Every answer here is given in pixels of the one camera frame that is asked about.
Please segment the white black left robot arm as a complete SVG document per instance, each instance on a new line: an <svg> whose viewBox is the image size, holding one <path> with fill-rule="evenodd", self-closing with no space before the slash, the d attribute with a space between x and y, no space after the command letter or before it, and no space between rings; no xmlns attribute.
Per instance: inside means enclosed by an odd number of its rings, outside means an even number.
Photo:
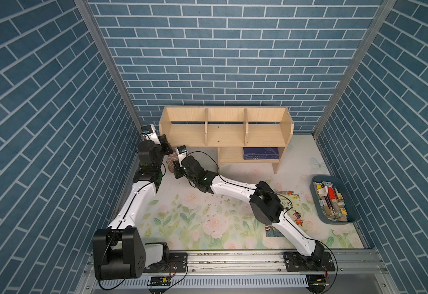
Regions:
<svg viewBox="0 0 428 294"><path fill-rule="evenodd" d="M151 265L169 261L166 243L143 243L138 225L163 179L163 158L172 153L165 135L150 134L138 145L139 169L116 218L92 239L98 281L139 278Z"/></svg>

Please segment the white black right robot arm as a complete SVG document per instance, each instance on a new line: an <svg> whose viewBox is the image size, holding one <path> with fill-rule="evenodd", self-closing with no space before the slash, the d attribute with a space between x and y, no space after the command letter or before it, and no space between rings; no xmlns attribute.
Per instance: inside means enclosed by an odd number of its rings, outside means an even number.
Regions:
<svg viewBox="0 0 428 294"><path fill-rule="evenodd" d="M324 245L308 236L290 218L279 196L265 181L248 184L227 180L218 173L203 169L193 156L175 160L173 164L175 177L185 177L201 192L220 194L249 203L257 221L276 228L294 245L306 269L312 271L323 267Z"/></svg>

